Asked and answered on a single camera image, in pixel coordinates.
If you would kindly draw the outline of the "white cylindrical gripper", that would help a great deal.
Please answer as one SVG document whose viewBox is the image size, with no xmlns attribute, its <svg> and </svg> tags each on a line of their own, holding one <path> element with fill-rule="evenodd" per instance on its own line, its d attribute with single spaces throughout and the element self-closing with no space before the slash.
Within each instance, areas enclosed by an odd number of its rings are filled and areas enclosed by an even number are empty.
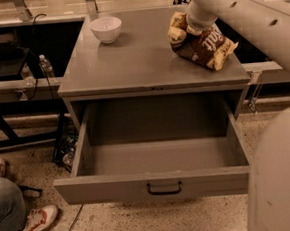
<svg viewBox="0 0 290 231">
<path fill-rule="evenodd" d="M 203 31 L 209 29 L 216 22 L 217 17 L 200 8 L 194 1 L 191 1 L 186 8 L 185 19 L 188 23 L 187 33 L 200 36 Z"/>
</svg>

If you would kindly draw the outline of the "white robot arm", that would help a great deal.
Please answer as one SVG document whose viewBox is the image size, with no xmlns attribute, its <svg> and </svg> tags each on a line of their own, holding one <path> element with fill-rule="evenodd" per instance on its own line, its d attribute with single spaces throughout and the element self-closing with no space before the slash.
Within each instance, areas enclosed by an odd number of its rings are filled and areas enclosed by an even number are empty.
<svg viewBox="0 0 290 231">
<path fill-rule="evenodd" d="M 224 21 L 269 63 L 252 63 L 265 85 L 290 82 L 290 3 L 283 0 L 191 0 L 188 23 L 201 30 Z M 247 231 L 290 231 L 290 107 L 265 128 L 252 151 Z"/>
</svg>

